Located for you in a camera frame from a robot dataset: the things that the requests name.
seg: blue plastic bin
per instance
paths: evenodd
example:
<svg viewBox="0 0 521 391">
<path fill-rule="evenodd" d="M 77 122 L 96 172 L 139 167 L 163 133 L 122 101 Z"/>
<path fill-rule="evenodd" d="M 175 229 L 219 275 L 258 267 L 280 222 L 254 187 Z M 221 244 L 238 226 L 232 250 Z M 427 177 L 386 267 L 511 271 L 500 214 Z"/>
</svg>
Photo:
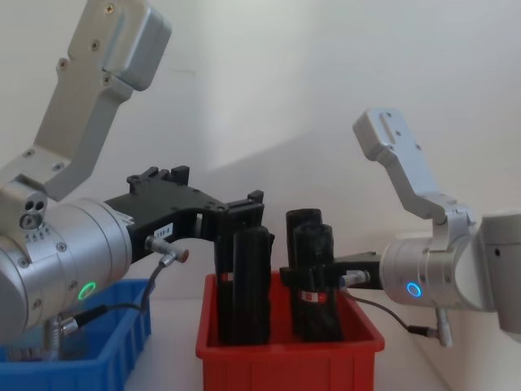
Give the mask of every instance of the blue plastic bin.
<svg viewBox="0 0 521 391">
<path fill-rule="evenodd" d="M 91 297 L 89 309 L 101 304 L 140 304 L 146 280 L 126 280 Z M 151 334 L 150 309 L 117 310 L 84 328 L 89 349 L 81 361 L 7 362 L 0 349 L 1 391 L 124 391 L 145 341 Z"/>
</svg>

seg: black cable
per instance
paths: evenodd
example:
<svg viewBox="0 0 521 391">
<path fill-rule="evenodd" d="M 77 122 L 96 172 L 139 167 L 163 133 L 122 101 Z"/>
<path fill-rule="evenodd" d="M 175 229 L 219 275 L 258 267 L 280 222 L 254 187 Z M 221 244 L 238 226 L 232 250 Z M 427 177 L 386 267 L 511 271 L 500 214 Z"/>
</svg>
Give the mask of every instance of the black cable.
<svg viewBox="0 0 521 391">
<path fill-rule="evenodd" d="M 147 301 L 154 287 L 155 279 L 157 279 L 157 276 L 160 275 L 161 271 L 163 271 L 165 267 L 166 266 L 164 265 L 164 263 L 160 262 L 160 264 L 155 268 L 154 272 L 148 279 L 147 287 L 145 288 L 145 292 L 143 292 L 143 297 L 141 299 L 140 312 L 147 312 Z"/>
<path fill-rule="evenodd" d="M 141 307 L 137 304 L 120 303 L 120 304 L 115 304 L 115 305 L 107 305 L 107 310 L 109 310 L 109 311 L 125 310 L 125 309 L 141 311 Z"/>
<path fill-rule="evenodd" d="M 436 336 L 437 331 L 432 329 L 431 327 L 424 327 L 424 326 L 409 326 L 407 323 L 405 323 L 398 315 L 396 315 L 394 312 L 392 312 L 390 309 L 388 309 L 386 306 L 381 305 L 375 301 L 370 301 L 366 299 L 362 299 L 360 297 L 355 297 L 349 291 L 345 289 L 340 289 L 342 292 L 342 295 L 348 299 L 351 299 L 353 301 L 358 301 L 359 303 L 372 305 L 373 307 L 379 308 L 388 314 L 390 314 L 407 332 L 410 334 L 416 334 L 419 336 L 426 336 L 429 338 L 432 338 L 433 336 Z"/>
<path fill-rule="evenodd" d="M 137 305 L 134 303 L 120 303 L 120 304 L 114 304 L 114 305 L 99 305 L 97 307 L 94 307 L 92 310 L 88 310 L 86 312 L 83 312 L 81 314 L 75 315 L 73 318 L 76 320 L 78 328 L 84 327 L 86 324 L 93 322 L 97 318 L 105 315 L 108 311 L 113 310 L 136 310 L 140 314 L 144 314 L 147 312 L 147 304 L 148 299 L 151 295 L 152 289 L 155 284 L 155 279 L 157 279 L 157 276 L 163 271 L 163 269 L 166 266 L 163 262 L 160 262 L 160 264 L 155 268 L 154 272 L 150 276 L 147 282 L 147 286 L 145 287 L 145 290 L 143 291 L 143 296 L 141 299 L 141 305 Z"/>
<path fill-rule="evenodd" d="M 380 308 L 381 310 L 390 314 L 405 330 L 407 330 L 407 331 L 409 330 L 409 326 L 407 326 L 407 323 L 405 323 L 403 320 L 401 320 L 401 318 L 398 315 L 396 315 L 394 312 L 392 312 L 386 306 L 376 303 L 374 301 L 369 301 L 366 299 L 361 299 L 360 297 L 355 297 L 351 293 L 349 293 L 347 289 L 340 289 L 340 291 L 348 299 L 358 301 L 363 304 L 372 305 L 373 307 L 376 307 L 376 308 Z"/>
</svg>

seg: red plastic bin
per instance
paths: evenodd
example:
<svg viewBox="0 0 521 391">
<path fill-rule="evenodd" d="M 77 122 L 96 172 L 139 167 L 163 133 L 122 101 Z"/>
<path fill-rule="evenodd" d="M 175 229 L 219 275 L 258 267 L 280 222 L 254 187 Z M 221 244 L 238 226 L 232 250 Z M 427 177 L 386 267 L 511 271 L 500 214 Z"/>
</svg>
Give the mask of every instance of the red plastic bin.
<svg viewBox="0 0 521 391">
<path fill-rule="evenodd" d="M 372 391 L 374 355 L 384 341 L 357 303 L 339 295 L 345 341 L 303 343 L 291 332 L 290 293 L 271 281 L 269 345 L 223 346 L 217 337 L 215 275 L 206 278 L 197 338 L 204 391 Z"/>
</svg>

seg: plastic bin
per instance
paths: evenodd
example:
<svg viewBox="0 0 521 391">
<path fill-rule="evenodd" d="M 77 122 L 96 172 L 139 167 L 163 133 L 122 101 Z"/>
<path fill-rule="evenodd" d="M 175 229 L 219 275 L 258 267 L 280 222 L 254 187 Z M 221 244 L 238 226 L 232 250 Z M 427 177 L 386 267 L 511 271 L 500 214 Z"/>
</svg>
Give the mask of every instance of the plastic bin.
<svg viewBox="0 0 521 391">
<path fill-rule="evenodd" d="M 204 391 L 372 391 L 374 355 L 382 335 L 357 303 L 339 296 L 345 341 L 303 343 L 291 331 L 289 289 L 272 275 L 269 345 L 222 346 L 217 338 L 217 289 L 206 278 L 197 340 Z"/>
<path fill-rule="evenodd" d="M 100 304 L 140 304 L 146 280 L 126 280 L 91 297 L 85 309 Z M 138 355 L 151 334 L 150 310 L 117 310 L 84 327 L 86 356 L 79 361 L 7 362 L 0 349 L 2 391 L 123 391 Z"/>
</svg>

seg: black cylinder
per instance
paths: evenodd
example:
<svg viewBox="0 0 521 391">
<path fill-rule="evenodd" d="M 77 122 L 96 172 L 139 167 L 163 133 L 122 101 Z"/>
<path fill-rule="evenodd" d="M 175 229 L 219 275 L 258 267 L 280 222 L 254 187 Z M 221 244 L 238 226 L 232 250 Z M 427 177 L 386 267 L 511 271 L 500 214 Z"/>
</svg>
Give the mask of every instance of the black cylinder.
<svg viewBox="0 0 521 391">
<path fill-rule="evenodd" d="M 217 278 L 217 321 L 219 340 L 223 344 L 232 341 L 234 301 L 234 236 L 222 235 L 215 241 L 215 271 Z"/>
<path fill-rule="evenodd" d="M 263 227 L 235 234 L 234 323 L 235 345 L 269 342 L 269 287 L 274 237 Z"/>
<path fill-rule="evenodd" d="M 333 230 L 325 224 L 308 223 L 294 232 L 296 265 L 311 267 L 335 262 Z M 307 342 L 342 340 L 335 290 L 324 288 L 324 281 L 316 287 L 300 291 L 302 337 Z"/>
<path fill-rule="evenodd" d="M 305 223 L 322 224 L 322 211 L 320 209 L 297 209 L 286 213 L 287 262 L 292 269 L 296 267 L 293 233 L 295 228 Z M 300 310 L 299 290 L 297 288 L 291 288 L 291 325 L 293 333 L 301 336 L 302 313 Z"/>
</svg>

